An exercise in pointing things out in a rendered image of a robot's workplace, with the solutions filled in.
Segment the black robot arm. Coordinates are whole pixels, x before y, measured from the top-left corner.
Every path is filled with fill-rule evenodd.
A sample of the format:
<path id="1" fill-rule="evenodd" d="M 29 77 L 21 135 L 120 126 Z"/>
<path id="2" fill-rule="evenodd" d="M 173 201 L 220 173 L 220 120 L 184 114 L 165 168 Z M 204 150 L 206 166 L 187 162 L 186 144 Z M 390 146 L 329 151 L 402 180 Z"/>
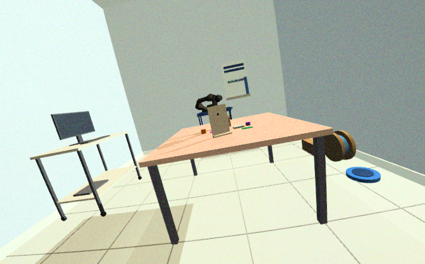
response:
<path id="1" fill-rule="evenodd" d="M 218 94 L 217 95 L 209 94 L 206 97 L 203 97 L 203 98 L 198 99 L 197 100 L 197 103 L 195 105 L 195 108 L 198 109 L 198 110 L 204 110 L 204 111 L 208 112 L 207 111 L 208 105 L 207 105 L 207 107 L 205 107 L 205 106 L 203 106 L 202 102 L 205 102 L 205 101 L 210 102 L 210 101 L 212 101 L 212 103 L 218 103 L 221 100 L 222 100 L 222 96 L 221 95 L 218 95 Z"/>

